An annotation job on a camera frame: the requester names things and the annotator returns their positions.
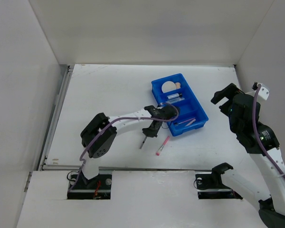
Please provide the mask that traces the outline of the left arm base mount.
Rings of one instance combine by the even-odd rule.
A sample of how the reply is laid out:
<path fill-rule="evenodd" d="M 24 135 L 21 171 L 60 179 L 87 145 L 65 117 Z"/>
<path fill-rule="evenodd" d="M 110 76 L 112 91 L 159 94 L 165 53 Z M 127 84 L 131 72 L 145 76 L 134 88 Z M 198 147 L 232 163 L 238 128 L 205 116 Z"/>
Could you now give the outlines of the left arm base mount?
<path fill-rule="evenodd" d="M 77 171 L 70 171 L 66 179 L 69 181 L 68 200 L 110 200 L 112 187 L 112 171 L 100 171 L 88 180 L 81 173 L 77 180 Z"/>

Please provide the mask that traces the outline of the black tip eyebrow brush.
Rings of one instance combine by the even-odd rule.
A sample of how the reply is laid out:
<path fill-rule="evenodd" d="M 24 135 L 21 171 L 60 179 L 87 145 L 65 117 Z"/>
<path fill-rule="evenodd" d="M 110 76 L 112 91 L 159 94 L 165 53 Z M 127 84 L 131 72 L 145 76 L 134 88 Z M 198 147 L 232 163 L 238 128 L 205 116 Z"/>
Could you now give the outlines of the black tip eyebrow brush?
<path fill-rule="evenodd" d="M 190 118 L 190 119 L 184 120 L 182 122 L 174 123 L 174 125 L 180 125 L 180 124 L 184 124 L 184 123 L 187 123 L 187 122 L 192 123 L 194 121 L 195 121 L 195 118 Z"/>

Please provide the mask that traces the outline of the clear plastic bottle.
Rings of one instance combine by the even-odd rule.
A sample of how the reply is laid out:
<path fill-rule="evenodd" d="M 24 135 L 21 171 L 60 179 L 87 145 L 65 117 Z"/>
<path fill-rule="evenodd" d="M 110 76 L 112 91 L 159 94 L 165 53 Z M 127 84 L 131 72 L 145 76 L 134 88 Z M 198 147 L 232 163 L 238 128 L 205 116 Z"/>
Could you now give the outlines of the clear plastic bottle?
<path fill-rule="evenodd" d="M 165 104 L 174 104 L 174 103 L 180 102 L 180 101 L 182 101 L 182 100 L 184 100 L 184 98 L 182 98 L 182 97 L 177 97 L 177 98 L 174 98 L 174 99 L 170 99 L 170 100 L 168 100 L 168 101 L 166 101 L 166 102 L 164 102 L 164 103 L 165 103 Z"/>

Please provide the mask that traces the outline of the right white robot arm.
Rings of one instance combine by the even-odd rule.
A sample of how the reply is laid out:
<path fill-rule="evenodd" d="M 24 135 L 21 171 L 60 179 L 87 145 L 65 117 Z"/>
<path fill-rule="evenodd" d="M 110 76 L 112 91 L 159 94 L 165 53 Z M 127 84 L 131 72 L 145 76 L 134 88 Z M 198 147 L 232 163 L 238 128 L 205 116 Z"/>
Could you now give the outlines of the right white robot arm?
<path fill-rule="evenodd" d="M 274 131 L 259 121 L 260 103 L 268 99 L 269 89 L 261 83 L 254 83 L 252 89 L 244 93 L 231 83 L 215 92 L 211 102 L 227 99 L 219 109 L 228 117 L 231 132 L 258 167 L 267 189 L 260 190 L 226 162 L 212 168 L 210 181 L 237 192 L 256 209 L 266 227 L 285 228 L 285 163 Z"/>

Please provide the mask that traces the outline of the clear vial black cap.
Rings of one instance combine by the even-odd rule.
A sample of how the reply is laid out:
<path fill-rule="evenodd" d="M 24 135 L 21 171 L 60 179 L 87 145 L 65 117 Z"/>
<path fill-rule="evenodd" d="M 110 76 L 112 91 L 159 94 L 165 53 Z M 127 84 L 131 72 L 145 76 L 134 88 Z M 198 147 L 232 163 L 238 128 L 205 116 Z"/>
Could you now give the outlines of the clear vial black cap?
<path fill-rule="evenodd" d="M 167 96 L 168 100 L 172 100 L 179 97 L 182 97 L 182 93 L 175 93 Z"/>

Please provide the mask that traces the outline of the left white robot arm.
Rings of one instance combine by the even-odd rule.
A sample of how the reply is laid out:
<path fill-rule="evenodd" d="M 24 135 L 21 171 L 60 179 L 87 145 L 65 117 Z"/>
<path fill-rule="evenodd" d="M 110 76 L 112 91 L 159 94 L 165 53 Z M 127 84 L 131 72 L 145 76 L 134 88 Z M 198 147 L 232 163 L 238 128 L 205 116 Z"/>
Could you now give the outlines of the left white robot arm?
<path fill-rule="evenodd" d="M 108 153 L 117 136 L 141 129 L 145 139 L 157 137 L 162 124 L 175 121 L 179 114 L 180 108 L 169 103 L 115 117 L 97 114 L 80 134 L 85 149 L 79 158 L 81 184 L 88 189 L 96 185 L 99 164 L 95 159 Z"/>

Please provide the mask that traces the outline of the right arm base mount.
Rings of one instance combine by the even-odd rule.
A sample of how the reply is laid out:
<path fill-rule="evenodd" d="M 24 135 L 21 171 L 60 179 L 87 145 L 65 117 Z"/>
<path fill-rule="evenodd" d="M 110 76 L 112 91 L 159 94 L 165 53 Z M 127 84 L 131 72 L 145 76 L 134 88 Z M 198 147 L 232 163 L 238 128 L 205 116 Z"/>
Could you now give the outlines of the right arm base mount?
<path fill-rule="evenodd" d="M 243 198 L 233 189 L 215 183 L 210 172 L 197 172 L 193 183 L 198 193 L 198 199 L 201 200 L 226 200 Z"/>

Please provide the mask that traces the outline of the cream round powder puff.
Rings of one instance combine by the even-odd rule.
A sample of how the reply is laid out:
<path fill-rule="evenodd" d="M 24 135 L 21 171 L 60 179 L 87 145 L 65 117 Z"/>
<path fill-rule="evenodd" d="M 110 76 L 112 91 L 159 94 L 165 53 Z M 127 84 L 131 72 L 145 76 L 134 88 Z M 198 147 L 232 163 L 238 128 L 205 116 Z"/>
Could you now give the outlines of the cream round powder puff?
<path fill-rule="evenodd" d="M 173 81 L 166 81 L 162 84 L 161 90 L 163 93 L 176 90 L 176 84 Z"/>

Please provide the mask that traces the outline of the pink lip pencil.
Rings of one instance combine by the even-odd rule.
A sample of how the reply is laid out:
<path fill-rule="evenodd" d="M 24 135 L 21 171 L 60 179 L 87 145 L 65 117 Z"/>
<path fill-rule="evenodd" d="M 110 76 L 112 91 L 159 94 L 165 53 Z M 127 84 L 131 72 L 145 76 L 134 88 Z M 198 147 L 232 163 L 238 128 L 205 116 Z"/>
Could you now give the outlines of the pink lip pencil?
<path fill-rule="evenodd" d="M 191 124 L 193 124 L 196 121 L 196 119 L 192 119 L 190 122 L 188 122 L 185 126 L 190 126 Z"/>

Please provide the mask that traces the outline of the grey handle makeup brush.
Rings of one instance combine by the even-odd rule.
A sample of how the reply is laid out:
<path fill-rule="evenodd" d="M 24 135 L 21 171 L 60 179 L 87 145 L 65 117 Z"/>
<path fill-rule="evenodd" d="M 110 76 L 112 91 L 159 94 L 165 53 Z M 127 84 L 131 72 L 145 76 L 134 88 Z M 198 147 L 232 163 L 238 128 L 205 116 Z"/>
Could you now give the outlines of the grey handle makeup brush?
<path fill-rule="evenodd" d="M 147 136 L 145 136 L 145 138 L 143 139 L 143 141 L 142 141 L 142 143 L 141 143 L 141 145 L 140 145 L 140 147 L 139 147 L 139 149 L 142 149 L 142 147 L 144 146 L 144 144 L 145 144 L 145 142 L 146 142 L 146 140 L 147 140 Z"/>

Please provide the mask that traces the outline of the beige makeup sponge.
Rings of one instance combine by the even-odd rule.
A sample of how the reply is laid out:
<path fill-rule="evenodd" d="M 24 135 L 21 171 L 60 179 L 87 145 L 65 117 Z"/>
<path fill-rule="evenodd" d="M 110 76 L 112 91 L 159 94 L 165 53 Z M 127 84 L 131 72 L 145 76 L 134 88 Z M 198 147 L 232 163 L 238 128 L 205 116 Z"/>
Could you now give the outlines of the beige makeup sponge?
<path fill-rule="evenodd" d="M 176 89 L 180 89 L 181 88 L 181 84 L 179 82 L 175 83 Z"/>

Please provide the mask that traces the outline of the pink handle makeup brush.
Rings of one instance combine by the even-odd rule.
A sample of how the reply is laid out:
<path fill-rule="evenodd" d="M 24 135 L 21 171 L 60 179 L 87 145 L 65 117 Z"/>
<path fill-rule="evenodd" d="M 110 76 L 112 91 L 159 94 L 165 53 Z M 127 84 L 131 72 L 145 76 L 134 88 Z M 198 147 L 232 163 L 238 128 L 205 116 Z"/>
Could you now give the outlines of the pink handle makeup brush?
<path fill-rule="evenodd" d="M 155 153 L 156 156 L 159 156 L 164 148 L 164 146 L 166 145 L 166 143 L 169 141 L 170 136 L 167 136 L 167 138 L 165 139 L 165 141 L 163 142 L 163 144 L 160 146 L 160 148 L 157 150 L 157 152 Z"/>

